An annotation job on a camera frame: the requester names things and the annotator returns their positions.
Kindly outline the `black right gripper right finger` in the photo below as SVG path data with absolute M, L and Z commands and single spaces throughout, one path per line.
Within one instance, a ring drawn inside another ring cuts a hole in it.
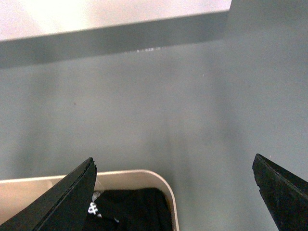
M 308 182 L 256 154 L 252 170 L 259 193 L 280 231 L 308 229 Z

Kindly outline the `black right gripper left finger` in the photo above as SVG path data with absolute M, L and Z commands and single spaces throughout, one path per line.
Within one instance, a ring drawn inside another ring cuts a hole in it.
M 97 167 L 89 157 L 37 200 L 1 224 L 2 231 L 80 231 L 92 201 Z

